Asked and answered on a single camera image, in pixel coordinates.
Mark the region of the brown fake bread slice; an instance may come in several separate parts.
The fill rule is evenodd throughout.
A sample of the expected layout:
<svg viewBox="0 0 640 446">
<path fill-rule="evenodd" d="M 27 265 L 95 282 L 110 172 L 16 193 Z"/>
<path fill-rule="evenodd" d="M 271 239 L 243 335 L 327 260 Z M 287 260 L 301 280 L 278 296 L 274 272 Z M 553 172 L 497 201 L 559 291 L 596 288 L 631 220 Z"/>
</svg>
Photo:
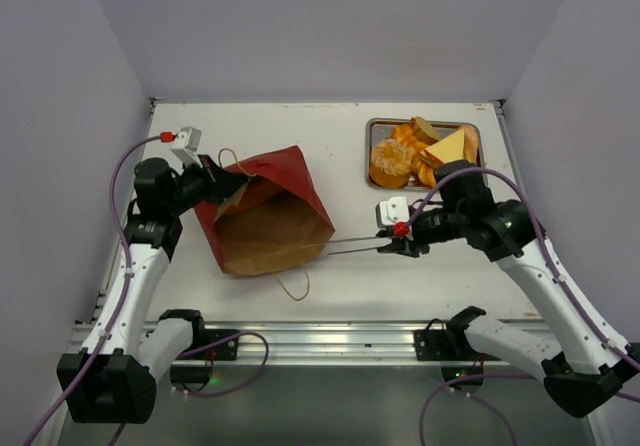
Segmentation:
<svg viewBox="0 0 640 446">
<path fill-rule="evenodd" d="M 442 139 L 441 134 L 436 128 L 426 119 L 415 116 L 411 119 L 410 125 L 414 131 L 414 134 L 422 142 L 427 144 L 434 144 Z"/>
</svg>

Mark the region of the round crumble fake bread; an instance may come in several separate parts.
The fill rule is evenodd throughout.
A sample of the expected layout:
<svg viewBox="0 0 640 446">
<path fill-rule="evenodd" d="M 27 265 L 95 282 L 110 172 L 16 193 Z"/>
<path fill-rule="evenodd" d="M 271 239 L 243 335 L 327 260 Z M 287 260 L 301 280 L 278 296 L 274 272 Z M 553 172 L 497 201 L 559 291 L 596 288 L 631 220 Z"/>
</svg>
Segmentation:
<svg viewBox="0 0 640 446">
<path fill-rule="evenodd" d="M 405 187 L 413 173 L 413 151 L 394 139 L 385 139 L 370 153 L 369 176 L 384 188 Z"/>
</svg>

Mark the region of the triangular fake sandwich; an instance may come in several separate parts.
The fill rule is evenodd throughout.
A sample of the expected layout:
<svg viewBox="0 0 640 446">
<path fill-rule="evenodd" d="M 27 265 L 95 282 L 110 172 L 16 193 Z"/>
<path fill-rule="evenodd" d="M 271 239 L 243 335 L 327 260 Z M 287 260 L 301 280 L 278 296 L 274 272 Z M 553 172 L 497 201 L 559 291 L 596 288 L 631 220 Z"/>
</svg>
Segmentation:
<svg viewBox="0 0 640 446">
<path fill-rule="evenodd" d="M 456 130 L 420 152 L 420 159 L 434 169 L 464 159 L 465 133 Z"/>
</svg>

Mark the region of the red paper bag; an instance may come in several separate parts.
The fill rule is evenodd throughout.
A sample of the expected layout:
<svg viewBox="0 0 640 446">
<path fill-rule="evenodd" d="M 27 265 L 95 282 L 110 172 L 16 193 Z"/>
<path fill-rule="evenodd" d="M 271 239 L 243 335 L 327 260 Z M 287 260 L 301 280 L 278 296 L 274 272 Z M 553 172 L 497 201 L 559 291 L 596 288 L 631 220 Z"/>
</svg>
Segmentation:
<svg viewBox="0 0 640 446">
<path fill-rule="evenodd" d="M 257 277 L 303 268 L 320 255 L 335 227 L 313 184 L 301 149 L 290 146 L 225 168 L 249 181 L 267 178 L 285 191 L 261 205 L 222 215 L 236 204 L 248 183 L 223 205 L 202 202 L 195 215 L 220 270 L 230 276 Z"/>
</svg>

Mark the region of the braided fake bread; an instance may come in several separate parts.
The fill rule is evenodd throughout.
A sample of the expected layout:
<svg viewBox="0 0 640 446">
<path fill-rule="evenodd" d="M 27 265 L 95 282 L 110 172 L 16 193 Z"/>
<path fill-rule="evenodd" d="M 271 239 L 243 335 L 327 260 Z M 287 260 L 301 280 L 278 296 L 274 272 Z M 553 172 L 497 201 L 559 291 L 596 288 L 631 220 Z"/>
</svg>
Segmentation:
<svg viewBox="0 0 640 446">
<path fill-rule="evenodd" d="M 421 152 L 428 146 L 431 146 L 441 139 L 441 135 L 436 131 L 432 131 L 432 135 L 426 134 L 417 125 L 400 124 L 391 132 L 391 138 L 412 152 L 411 172 L 394 178 L 387 187 L 401 188 L 408 184 L 409 177 L 412 174 L 426 187 L 433 188 L 436 186 L 434 170 L 421 159 Z"/>
</svg>

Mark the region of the metal tongs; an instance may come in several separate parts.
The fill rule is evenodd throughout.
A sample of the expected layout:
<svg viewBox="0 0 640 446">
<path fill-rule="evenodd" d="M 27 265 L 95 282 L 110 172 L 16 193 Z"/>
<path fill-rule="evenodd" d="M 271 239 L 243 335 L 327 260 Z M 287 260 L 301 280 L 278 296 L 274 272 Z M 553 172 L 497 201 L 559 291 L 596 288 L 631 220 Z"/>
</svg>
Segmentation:
<svg viewBox="0 0 640 446">
<path fill-rule="evenodd" d="M 333 239 L 323 247 L 320 256 L 326 257 L 377 251 L 379 248 L 390 243 L 390 237 L 378 236 Z"/>
</svg>

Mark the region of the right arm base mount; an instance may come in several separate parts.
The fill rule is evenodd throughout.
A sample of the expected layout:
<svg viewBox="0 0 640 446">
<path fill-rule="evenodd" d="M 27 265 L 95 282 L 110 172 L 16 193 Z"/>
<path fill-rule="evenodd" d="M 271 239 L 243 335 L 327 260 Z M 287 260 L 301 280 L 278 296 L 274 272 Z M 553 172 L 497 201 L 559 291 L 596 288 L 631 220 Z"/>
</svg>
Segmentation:
<svg viewBox="0 0 640 446">
<path fill-rule="evenodd" d="M 416 359 L 438 363 L 444 381 L 460 379 L 453 385 L 455 390 L 475 392 L 484 382 L 482 378 L 469 379 L 485 372 L 486 356 L 475 351 L 464 336 L 469 320 L 477 318 L 474 311 L 461 312 L 446 321 L 431 319 L 422 329 L 413 331 Z"/>
</svg>

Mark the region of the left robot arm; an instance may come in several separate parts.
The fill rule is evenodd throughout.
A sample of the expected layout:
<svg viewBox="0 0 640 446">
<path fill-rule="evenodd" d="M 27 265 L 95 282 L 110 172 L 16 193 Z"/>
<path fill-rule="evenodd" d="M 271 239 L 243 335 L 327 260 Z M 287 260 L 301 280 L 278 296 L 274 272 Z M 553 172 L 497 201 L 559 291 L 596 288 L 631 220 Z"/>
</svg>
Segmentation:
<svg viewBox="0 0 640 446">
<path fill-rule="evenodd" d="M 75 422 L 146 422 L 157 385 L 172 362 L 180 354 L 193 359 L 205 352 L 208 335 L 197 310 L 165 312 L 148 338 L 142 336 L 143 326 L 180 239 L 181 215 L 203 201 L 227 203 L 247 181 L 207 155 L 181 172 L 162 158 L 136 165 L 136 197 L 127 214 L 116 278 L 79 352 L 63 355 L 57 366 Z"/>
</svg>

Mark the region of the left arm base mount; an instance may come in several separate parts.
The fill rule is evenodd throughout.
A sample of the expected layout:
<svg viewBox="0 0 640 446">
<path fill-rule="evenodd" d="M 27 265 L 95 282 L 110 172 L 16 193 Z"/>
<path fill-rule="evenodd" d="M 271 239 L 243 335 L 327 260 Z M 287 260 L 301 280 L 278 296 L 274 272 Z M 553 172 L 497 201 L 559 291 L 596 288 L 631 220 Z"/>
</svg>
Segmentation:
<svg viewBox="0 0 640 446">
<path fill-rule="evenodd" d="M 185 372 L 181 368 L 179 368 L 179 372 L 176 373 L 176 367 L 174 365 L 171 365 L 169 373 L 172 387 L 177 390 L 177 387 L 180 386 L 180 392 L 184 397 L 216 398 L 232 394 L 243 389 L 247 384 L 250 384 L 253 381 L 252 378 L 249 378 L 247 381 L 225 390 L 213 392 L 205 391 L 205 388 L 210 384 L 210 379 L 212 378 L 215 362 L 227 360 L 235 361 L 237 359 L 239 338 L 246 334 L 248 334 L 248 331 L 223 329 L 212 330 L 211 332 L 209 332 L 208 330 L 206 330 L 204 335 L 200 335 L 198 337 L 197 341 L 195 342 L 195 347 L 182 352 L 177 357 L 177 360 L 186 360 L 195 357 L 196 359 L 203 359 L 204 361 L 208 361 L 210 363 L 210 368 L 207 380 L 203 381 L 198 389 L 192 389 L 189 387 L 189 384 L 192 384 L 192 381 L 189 381 Z"/>
</svg>

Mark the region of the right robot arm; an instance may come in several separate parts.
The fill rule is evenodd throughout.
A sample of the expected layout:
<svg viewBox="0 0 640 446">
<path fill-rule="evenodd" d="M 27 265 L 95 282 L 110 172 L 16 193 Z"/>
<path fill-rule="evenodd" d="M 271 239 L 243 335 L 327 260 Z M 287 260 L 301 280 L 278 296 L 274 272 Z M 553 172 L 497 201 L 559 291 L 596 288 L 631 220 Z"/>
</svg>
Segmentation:
<svg viewBox="0 0 640 446">
<path fill-rule="evenodd" d="M 496 357 L 540 382 L 564 412 L 583 418 L 639 373 L 639 346 L 606 320 L 571 277 L 524 193 L 505 175 L 465 160 L 436 172 L 441 204 L 392 197 L 376 207 L 382 252 L 418 258 L 463 239 L 525 294 L 554 337 L 545 340 L 468 307 L 447 321 L 451 355 Z"/>
</svg>

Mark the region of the oval fake bread loaf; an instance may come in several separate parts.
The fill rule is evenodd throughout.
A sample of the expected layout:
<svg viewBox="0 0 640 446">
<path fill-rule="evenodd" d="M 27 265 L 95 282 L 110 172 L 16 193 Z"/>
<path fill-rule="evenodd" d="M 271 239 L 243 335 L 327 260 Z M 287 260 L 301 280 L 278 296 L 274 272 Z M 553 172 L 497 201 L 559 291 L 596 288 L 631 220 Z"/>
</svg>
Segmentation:
<svg viewBox="0 0 640 446">
<path fill-rule="evenodd" d="M 461 125 L 459 129 L 464 133 L 464 158 L 476 165 L 479 149 L 479 136 L 471 125 Z"/>
</svg>

